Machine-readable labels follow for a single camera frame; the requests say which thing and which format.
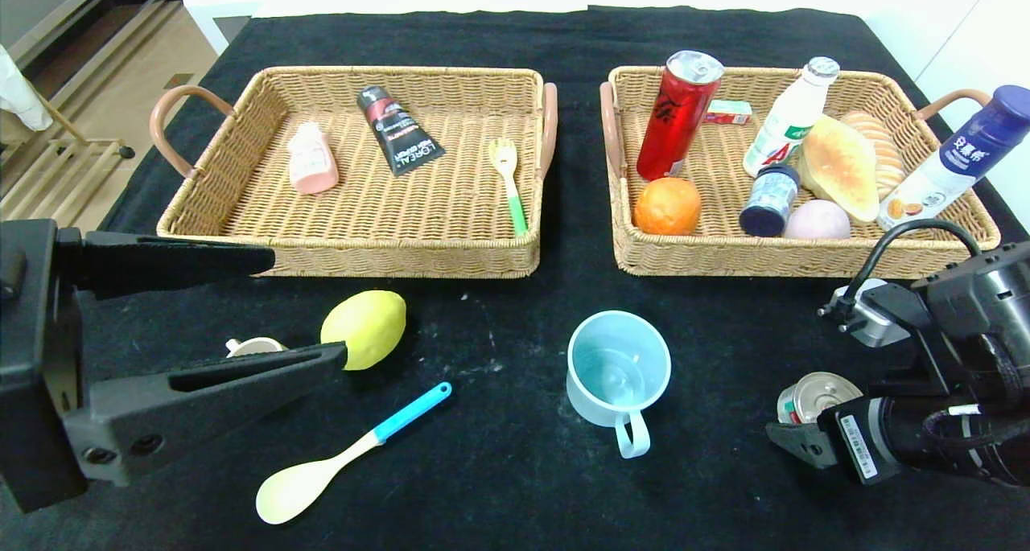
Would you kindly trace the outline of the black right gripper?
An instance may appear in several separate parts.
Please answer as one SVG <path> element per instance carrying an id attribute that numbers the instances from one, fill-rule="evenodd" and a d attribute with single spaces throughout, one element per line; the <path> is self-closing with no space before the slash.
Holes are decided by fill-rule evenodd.
<path id="1" fill-rule="evenodd" d="M 956 397 L 860 397 L 824 409 L 819 426 L 769 422 L 765 433 L 772 444 L 814 469 L 839 463 L 850 479 L 868 486 L 909 470 L 953 473 L 924 421 L 967 403 Z"/>

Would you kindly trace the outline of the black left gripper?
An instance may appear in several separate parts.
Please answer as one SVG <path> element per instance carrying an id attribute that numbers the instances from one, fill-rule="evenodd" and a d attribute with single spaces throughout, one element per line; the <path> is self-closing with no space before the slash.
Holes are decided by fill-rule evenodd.
<path id="1" fill-rule="evenodd" d="M 93 383 L 81 408 L 76 288 L 187 290 L 274 265 L 264 246 L 3 222 L 2 478 L 23 513 L 81 495 L 85 477 L 128 485 L 325 381 L 315 345 Z"/>

